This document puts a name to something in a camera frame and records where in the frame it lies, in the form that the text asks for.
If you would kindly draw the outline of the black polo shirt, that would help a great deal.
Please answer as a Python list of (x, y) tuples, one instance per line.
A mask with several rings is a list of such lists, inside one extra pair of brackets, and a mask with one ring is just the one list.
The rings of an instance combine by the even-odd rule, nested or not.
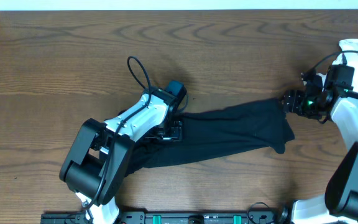
[(276, 98), (203, 113), (183, 113), (183, 139), (178, 142), (138, 142), (126, 174), (142, 168), (167, 167), (230, 156), (263, 147), (276, 153), (295, 135)]

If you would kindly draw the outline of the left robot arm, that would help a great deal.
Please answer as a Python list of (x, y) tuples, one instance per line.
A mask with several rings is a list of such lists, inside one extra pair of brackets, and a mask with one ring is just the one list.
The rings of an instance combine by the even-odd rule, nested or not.
[(114, 223), (115, 203), (133, 148), (151, 129), (170, 120), (186, 96), (186, 88), (146, 89), (128, 110), (100, 123), (86, 120), (62, 164), (59, 178), (81, 200), (77, 222)]

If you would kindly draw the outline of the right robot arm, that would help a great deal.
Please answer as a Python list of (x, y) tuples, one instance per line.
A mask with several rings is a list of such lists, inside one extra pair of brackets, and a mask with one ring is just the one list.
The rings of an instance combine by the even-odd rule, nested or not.
[(358, 93), (333, 87), (285, 92), (284, 109), (297, 115), (332, 121), (345, 142), (347, 154), (336, 169), (324, 195), (297, 200), (290, 223), (358, 223)]

